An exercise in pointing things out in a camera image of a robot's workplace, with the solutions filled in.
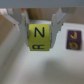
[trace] letter block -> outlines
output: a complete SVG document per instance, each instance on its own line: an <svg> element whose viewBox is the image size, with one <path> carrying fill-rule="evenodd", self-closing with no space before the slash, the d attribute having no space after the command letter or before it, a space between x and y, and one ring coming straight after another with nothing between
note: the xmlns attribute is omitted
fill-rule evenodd
<svg viewBox="0 0 84 84"><path fill-rule="evenodd" d="M28 44L30 51L49 51L49 24L30 24Z"/></svg>
<svg viewBox="0 0 84 84"><path fill-rule="evenodd" d="M81 31L68 30L66 49L81 49Z"/></svg>

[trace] purple cube face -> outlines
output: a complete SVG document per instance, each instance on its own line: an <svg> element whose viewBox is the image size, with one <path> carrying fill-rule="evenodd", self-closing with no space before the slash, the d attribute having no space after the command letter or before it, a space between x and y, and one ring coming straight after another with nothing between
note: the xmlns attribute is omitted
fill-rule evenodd
<svg viewBox="0 0 84 84"><path fill-rule="evenodd" d="M66 49L81 49L81 31L68 30Z"/></svg>

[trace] black letter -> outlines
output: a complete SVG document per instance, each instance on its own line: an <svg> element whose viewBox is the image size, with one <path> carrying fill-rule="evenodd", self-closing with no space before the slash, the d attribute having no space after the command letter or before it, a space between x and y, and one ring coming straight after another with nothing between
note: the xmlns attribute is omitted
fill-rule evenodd
<svg viewBox="0 0 84 84"><path fill-rule="evenodd" d="M44 46L44 45L33 45L32 48L33 49L44 49L44 48L40 48L40 46Z"/></svg>
<svg viewBox="0 0 84 84"><path fill-rule="evenodd" d="M38 31L38 33L39 33L42 37L44 37L44 27L43 27L43 35L42 35L41 32L38 30L38 28L35 27L35 37L36 37L36 30Z"/></svg>

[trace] yellow cube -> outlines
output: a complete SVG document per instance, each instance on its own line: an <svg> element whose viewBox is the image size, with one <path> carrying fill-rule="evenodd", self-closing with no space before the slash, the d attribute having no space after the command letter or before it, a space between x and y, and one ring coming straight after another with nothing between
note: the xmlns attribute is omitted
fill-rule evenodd
<svg viewBox="0 0 84 84"><path fill-rule="evenodd" d="M49 51L49 24L30 24L28 44L30 51Z"/></svg>

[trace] block top face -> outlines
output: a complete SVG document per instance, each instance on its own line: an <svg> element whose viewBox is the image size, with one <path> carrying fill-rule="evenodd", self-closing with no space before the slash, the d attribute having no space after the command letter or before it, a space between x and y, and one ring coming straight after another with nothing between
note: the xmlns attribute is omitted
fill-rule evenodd
<svg viewBox="0 0 84 84"><path fill-rule="evenodd" d="M69 40L69 41L81 41L81 31L68 30L67 40Z"/></svg>
<svg viewBox="0 0 84 84"><path fill-rule="evenodd" d="M50 41L49 24L30 24L29 25L30 41Z"/></svg>

